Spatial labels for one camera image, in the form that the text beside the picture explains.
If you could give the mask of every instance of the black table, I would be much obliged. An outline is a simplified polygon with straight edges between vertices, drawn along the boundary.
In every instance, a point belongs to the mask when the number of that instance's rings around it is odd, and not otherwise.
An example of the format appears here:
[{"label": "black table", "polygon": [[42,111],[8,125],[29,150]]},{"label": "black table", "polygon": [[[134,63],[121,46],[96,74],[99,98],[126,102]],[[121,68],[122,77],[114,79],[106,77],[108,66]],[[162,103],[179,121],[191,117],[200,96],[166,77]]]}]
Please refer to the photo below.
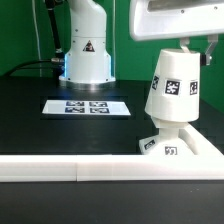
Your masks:
[{"label": "black table", "polygon": [[[47,78],[0,78],[0,154],[139,154],[138,140],[158,133],[144,113],[149,85],[120,81],[90,93]],[[124,101],[132,115],[43,115],[47,99]],[[203,101],[200,108],[193,126],[222,151],[223,114]],[[222,224],[223,206],[224,181],[0,184],[4,224]]]}]

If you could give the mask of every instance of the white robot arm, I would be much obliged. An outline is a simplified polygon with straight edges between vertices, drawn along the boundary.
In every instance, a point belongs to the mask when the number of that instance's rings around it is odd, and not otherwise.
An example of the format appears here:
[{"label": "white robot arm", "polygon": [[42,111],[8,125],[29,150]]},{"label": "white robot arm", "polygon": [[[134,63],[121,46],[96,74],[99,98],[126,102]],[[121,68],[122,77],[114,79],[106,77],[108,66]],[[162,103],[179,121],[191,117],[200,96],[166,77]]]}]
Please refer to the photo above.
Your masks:
[{"label": "white robot arm", "polygon": [[111,86],[111,56],[106,51],[105,10],[93,0],[68,0],[71,15],[71,49],[65,55],[62,86],[97,90]]},{"label": "white robot arm", "polygon": [[[143,154],[200,154],[202,145],[212,149],[211,153],[220,154],[202,137],[200,144],[196,144],[199,133],[187,122],[199,116],[200,65],[210,64],[210,55],[218,42],[217,34],[224,33],[223,21],[223,0],[131,1],[133,39],[181,38],[182,48],[161,50],[145,107],[159,128],[159,135],[140,141]],[[205,54],[192,52],[187,47],[189,37],[198,35],[209,35]]]}]

